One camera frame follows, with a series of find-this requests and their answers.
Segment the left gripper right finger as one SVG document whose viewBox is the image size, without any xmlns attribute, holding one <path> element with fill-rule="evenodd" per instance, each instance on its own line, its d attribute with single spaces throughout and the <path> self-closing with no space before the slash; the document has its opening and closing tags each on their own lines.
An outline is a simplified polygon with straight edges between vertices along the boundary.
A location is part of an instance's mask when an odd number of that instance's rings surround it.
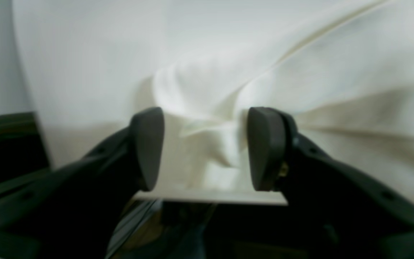
<svg viewBox="0 0 414 259">
<path fill-rule="evenodd" d="M 330 157 L 280 110 L 249 108 L 249 167 L 256 191 L 276 191 L 324 237 L 318 256 L 414 259 L 414 204 Z"/>
</svg>

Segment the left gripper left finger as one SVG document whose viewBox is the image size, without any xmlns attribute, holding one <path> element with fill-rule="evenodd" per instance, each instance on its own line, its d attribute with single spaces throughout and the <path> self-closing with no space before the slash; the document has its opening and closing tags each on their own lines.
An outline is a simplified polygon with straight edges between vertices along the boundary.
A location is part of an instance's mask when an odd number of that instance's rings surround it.
<svg viewBox="0 0 414 259">
<path fill-rule="evenodd" d="M 139 191 L 152 191 L 161 162 L 162 108 L 83 158 L 0 200 L 0 259 L 103 259 L 121 212 Z"/>
</svg>

